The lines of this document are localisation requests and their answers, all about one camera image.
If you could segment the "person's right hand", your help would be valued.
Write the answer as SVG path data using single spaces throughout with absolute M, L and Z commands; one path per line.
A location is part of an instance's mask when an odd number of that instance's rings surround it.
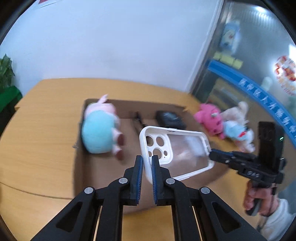
M 272 188 L 253 187 L 252 182 L 248 181 L 243 201 L 245 211 L 249 211 L 254 207 L 255 199 L 261 199 L 260 209 L 258 213 L 263 216 L 272 215 L 279 205 L 276 195 L 272 195 Z

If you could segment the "white sleeve right forearm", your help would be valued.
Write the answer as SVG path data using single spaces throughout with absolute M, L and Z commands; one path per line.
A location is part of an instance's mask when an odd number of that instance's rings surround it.
M 267 240 L 280 240 L 292 224 L 294 218 L 295 213 L 290 213 L 288 201 L 286 199 L 279 199 L 279 205 L 271 216 L 260 217 L 257 230 Z

